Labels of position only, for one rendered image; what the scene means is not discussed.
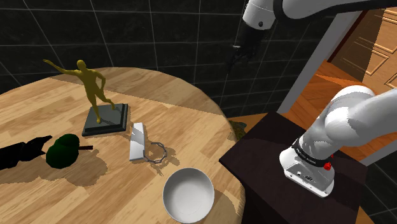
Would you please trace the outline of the wooden panelled door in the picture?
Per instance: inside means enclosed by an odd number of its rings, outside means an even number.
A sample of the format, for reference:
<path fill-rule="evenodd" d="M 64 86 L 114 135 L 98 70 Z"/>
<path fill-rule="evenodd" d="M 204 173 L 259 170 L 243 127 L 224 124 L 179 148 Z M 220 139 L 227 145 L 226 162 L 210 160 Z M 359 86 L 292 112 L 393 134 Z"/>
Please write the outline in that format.
<path fill-rule="evenodd" d="M 368 11 L 331 63 L 377 94 L 397 88 L 397 7 Z"/>

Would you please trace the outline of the dark robot stand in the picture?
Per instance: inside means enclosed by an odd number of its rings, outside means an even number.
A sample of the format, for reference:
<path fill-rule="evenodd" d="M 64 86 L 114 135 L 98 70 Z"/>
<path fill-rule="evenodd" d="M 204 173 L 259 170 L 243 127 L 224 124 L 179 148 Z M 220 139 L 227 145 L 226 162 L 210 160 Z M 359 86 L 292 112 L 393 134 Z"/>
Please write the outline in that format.
<path fill-rule="evenodd" d="M 244 186 L 242 224 L 355 224 L 367 167 L 335 152 L 335 186 L 329 196 L 318 197 L 288 179 L 279 161 L 280 152 L 304 132 L 270 112 L 220 158 Z"/>

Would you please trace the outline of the yellow figure on grey base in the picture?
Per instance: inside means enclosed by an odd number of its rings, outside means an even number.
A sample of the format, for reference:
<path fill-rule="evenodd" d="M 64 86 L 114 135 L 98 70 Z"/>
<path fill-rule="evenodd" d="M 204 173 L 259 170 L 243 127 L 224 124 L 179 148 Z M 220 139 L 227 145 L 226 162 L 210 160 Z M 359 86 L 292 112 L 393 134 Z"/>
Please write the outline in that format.
<path fill-rule="evenodd" d="M 43 62 L 53 66 L 62 74 L 79 78 L 85 88 L 87 99 L 92 105 L 89 109 L 82 136 L 94 136 L 122 132 L 127 128 L 128 104 L 115 104 L 104 94 L 105 77 L 95 69 L 88 69 L 83 60 L 77 61 L 76 70 L 66 70 L 53 62 L 43 59 Z"/>

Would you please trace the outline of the white bowl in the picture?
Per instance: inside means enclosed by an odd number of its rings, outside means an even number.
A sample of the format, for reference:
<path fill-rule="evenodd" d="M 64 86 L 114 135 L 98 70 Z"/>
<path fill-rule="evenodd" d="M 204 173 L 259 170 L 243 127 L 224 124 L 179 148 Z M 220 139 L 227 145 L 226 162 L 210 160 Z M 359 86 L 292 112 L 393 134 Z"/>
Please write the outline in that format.
<path fill-rule="evenodd" d="M 168 177 L 162 198 L 164 208 L 172 219 L 192 224 L 203 220 L 212 209 L 214 187 L 204 172 L 185 167 Z"/>

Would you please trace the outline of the round wooden table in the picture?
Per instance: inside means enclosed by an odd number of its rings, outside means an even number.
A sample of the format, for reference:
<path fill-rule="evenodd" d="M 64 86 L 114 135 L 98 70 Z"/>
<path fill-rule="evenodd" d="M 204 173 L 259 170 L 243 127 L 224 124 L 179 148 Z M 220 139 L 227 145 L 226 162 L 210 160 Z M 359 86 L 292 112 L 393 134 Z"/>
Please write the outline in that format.
<path fill-rule="evenodd" d="M 205 172 L 214 189 L 210 213 L 198 224 L 240 224 L 239 181 L 219 162 L 236 142 L 219 106 L 177 77 L 133 67 L 103 67 L 104 92 L 125 103 L 128 126 L 141 122 L 147 160 L 129 159 L 131 129 L 80 137 L 88 146 L 65 169 L 44 157 L 0 171 L 0 224 L 177 224 L 162 191 L 178 169 Z"/>

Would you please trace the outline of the dark green round fruit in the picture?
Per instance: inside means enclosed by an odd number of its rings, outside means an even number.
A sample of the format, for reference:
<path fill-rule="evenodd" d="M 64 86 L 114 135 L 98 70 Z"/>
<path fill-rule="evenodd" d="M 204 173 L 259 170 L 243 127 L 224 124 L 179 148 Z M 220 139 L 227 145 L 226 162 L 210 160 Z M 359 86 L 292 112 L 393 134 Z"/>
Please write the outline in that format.
<path fill-rule="evenodd" d="M 93 146 L 80 146 L 75 134 L 64 134 L 49 147 L 46 152 L 46 163 L 56 169 L 69 167 L 77 160 L 80 150 L 92 150 Z"/>

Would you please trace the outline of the black angular object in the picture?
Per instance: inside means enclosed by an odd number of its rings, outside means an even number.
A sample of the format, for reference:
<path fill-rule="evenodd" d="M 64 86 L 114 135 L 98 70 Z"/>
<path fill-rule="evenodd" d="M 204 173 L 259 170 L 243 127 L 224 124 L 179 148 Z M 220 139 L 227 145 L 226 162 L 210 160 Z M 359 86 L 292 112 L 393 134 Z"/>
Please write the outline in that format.
<path fill-rule="evenodd" d="M 38 156 L 44 155 L 43 145 L 52 136 L 36 137 L 29 142 L 20 142 L 0 148 L 0 170 L 15 167 L 19 161 L 31 161 Z"/>

